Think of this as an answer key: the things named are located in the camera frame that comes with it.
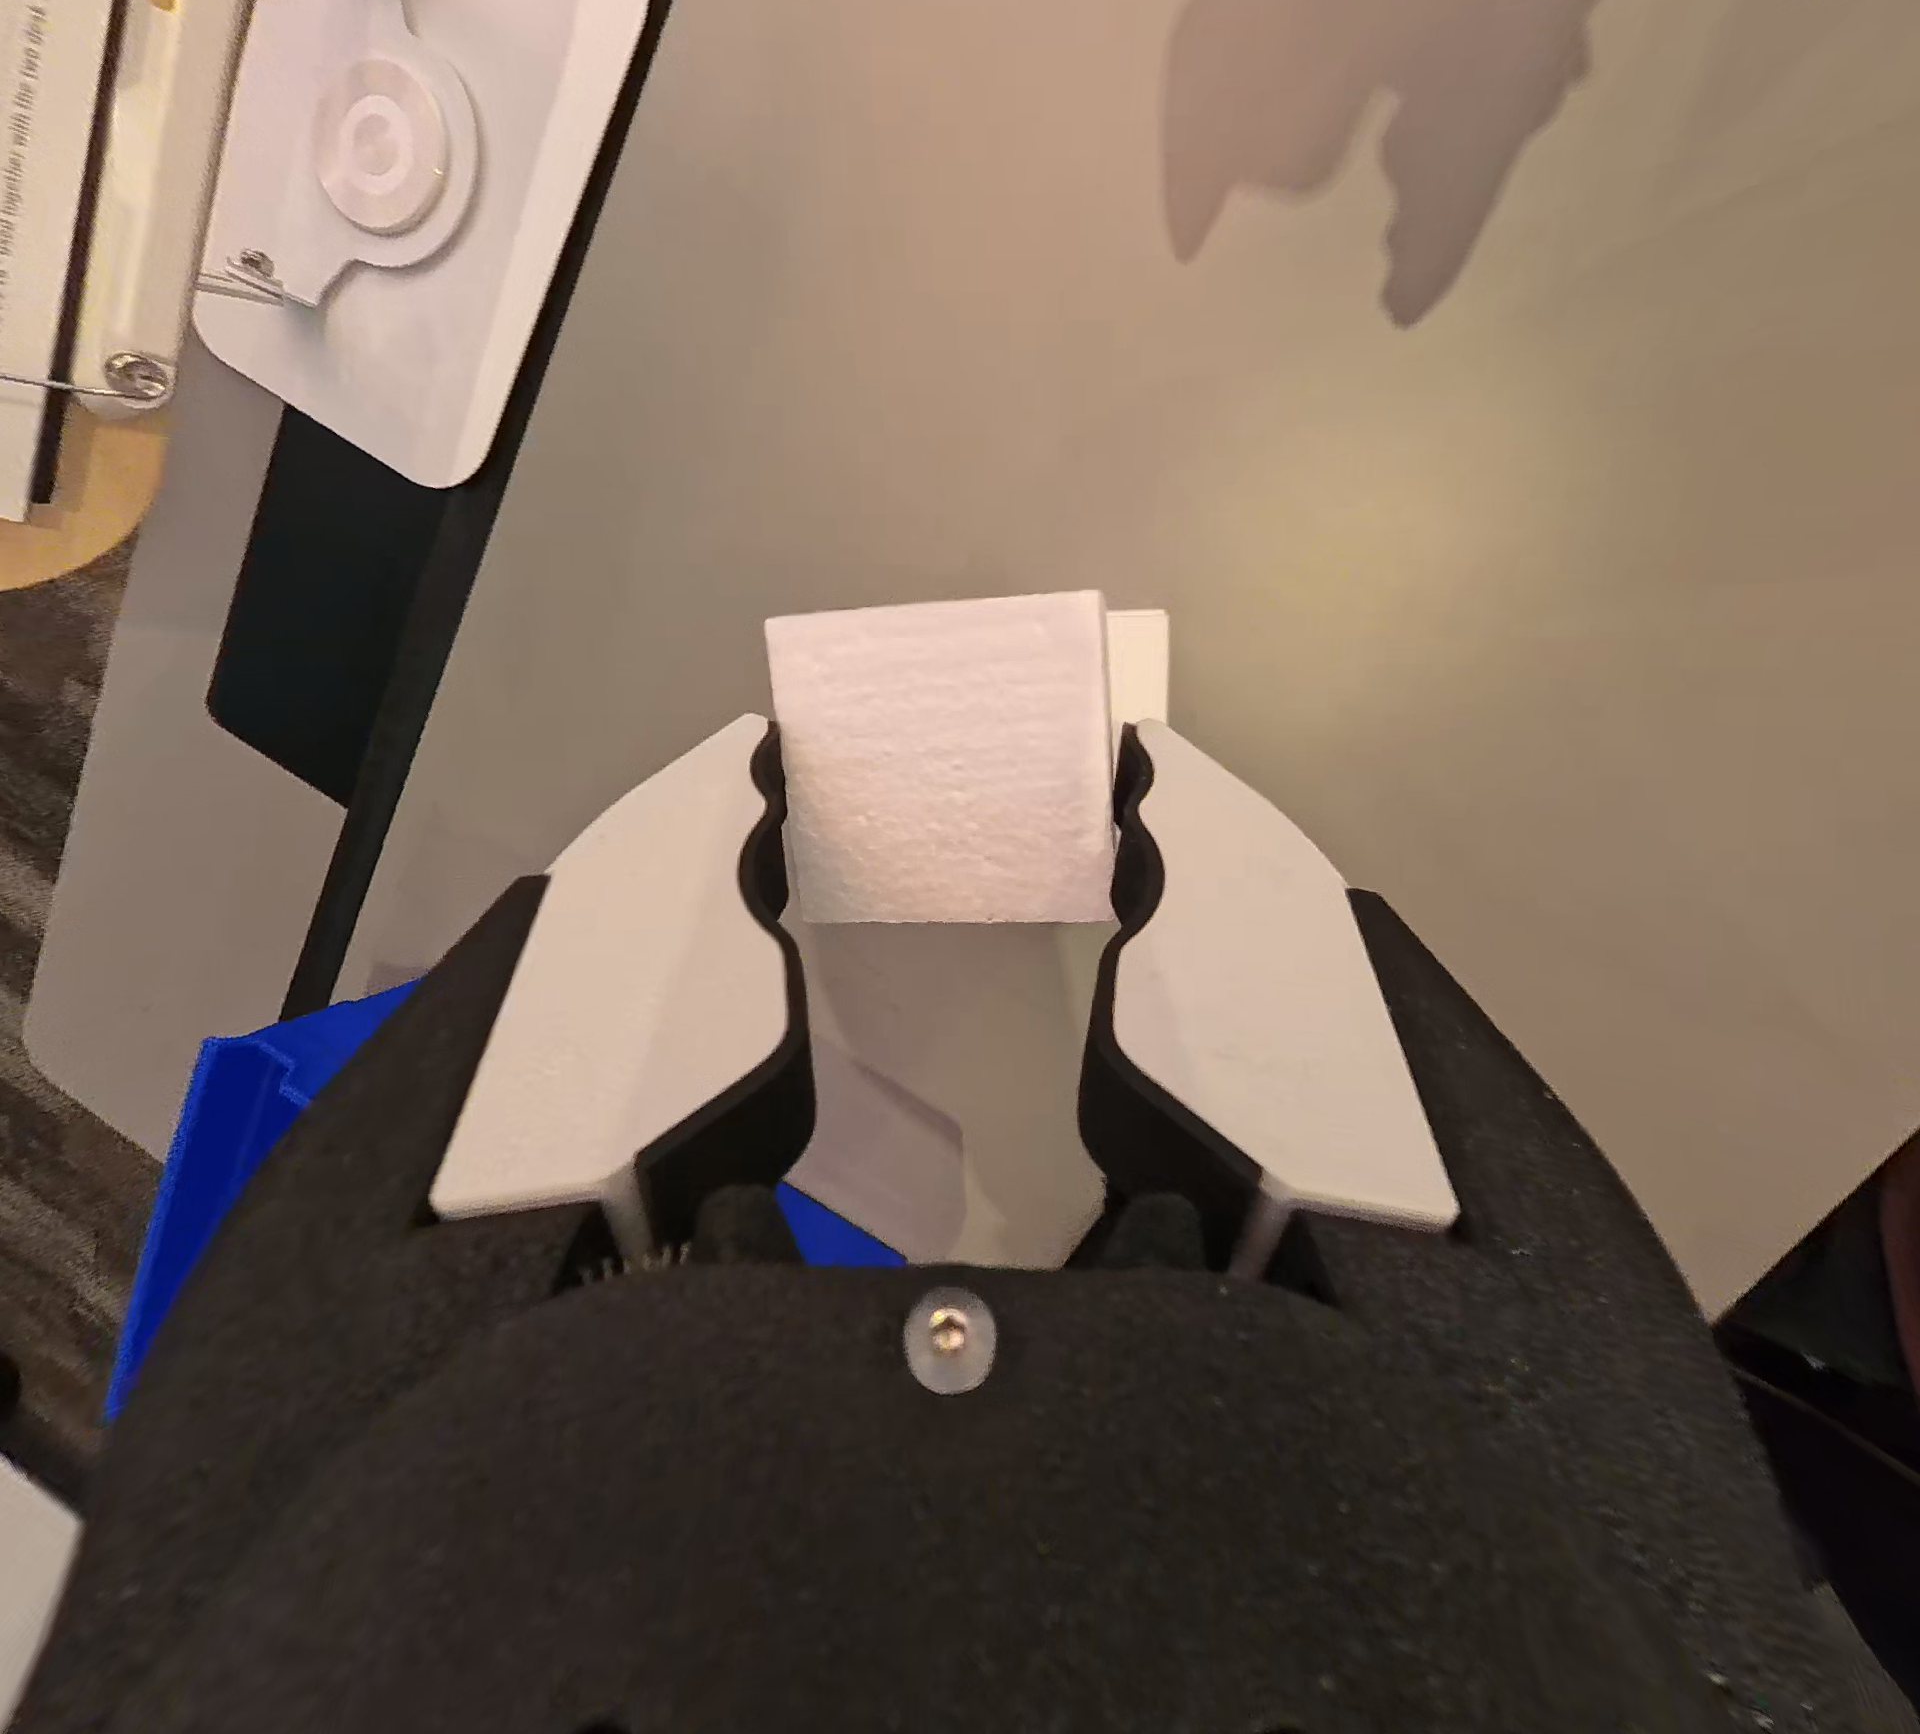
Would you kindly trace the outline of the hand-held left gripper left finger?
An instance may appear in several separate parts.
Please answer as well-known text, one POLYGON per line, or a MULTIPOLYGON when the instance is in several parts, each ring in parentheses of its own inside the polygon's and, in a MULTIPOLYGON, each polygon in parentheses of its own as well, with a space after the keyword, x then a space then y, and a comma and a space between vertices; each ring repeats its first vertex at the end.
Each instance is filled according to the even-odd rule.
POLYGON ((691 1247, 713 1195, 799 1164, 817 1092, 784 825, 778 729, 745 715, 549 865, 438 1218, 589 1202, 638 1262, 691 1247))

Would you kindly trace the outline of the printed instruction sheet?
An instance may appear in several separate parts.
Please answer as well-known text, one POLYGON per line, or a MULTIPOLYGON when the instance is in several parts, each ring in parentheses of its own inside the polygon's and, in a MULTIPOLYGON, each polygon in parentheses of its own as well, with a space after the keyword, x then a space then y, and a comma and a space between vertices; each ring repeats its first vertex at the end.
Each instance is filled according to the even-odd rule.
POLYGON ((41 499, 119 0, 3 0, 3 516, 41 499))

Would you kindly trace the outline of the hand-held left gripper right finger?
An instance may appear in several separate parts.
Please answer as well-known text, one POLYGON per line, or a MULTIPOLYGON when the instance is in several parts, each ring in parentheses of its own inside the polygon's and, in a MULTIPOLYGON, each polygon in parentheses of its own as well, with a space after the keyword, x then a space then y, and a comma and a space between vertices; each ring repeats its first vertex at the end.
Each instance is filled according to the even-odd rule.
POLYGON ((1444 1237, 1460 1200, 1353 892, 1285 810, 1161 721, 1122 729, 1117 930, 1077 1128, 1110 1214, 1171 1196, 1203 1267, 1305 1216, 1444 1237))

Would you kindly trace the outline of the blue plastic bin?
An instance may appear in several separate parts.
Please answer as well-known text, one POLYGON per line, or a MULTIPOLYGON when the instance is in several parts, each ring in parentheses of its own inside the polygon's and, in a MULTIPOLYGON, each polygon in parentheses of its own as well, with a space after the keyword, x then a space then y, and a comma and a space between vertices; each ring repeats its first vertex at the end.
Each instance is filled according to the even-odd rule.
MULTIPOLYGON (((210 1240, 276 1145, 330 1082, 426 981, 405 981, 301 1018, 203 1042, 167 1150, 113 1359, 105 1420, 127 1411, 142 1364, 210 1240)), ((777 1188, 780 1218, 802 1265, 901 1269, 905 1254, 790 1182, 777 1188)), ((589 1223, 586 1250, 566 1256, 563 1289, 628 1271, 612 1227, 589 1223)))

